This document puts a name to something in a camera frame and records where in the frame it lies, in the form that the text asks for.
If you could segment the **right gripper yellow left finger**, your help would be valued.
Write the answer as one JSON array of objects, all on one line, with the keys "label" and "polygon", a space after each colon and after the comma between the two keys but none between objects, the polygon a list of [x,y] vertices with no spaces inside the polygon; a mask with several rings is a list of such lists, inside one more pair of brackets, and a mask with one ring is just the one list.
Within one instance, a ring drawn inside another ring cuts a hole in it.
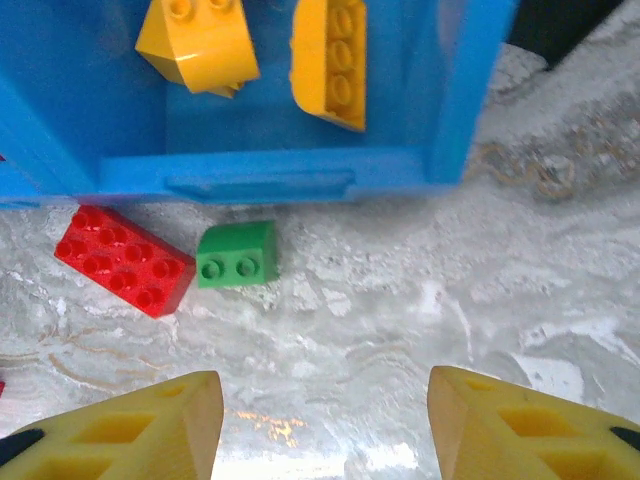
[{"label": "right gripper yellow left finger", "polygon": [[4,479],[208,479],[220,377],[189,373],[27,425],[1,440]]}]

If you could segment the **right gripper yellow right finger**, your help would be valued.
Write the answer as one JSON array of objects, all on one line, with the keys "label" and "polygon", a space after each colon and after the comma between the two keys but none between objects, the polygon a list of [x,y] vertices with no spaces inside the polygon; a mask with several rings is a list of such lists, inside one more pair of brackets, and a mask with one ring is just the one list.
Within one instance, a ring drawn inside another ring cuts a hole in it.
[{"label": "right gripper yellow right finger", "polygon": [[639,426],[452,366],[436,366],[428,417],[444,479],[636,479]]}]

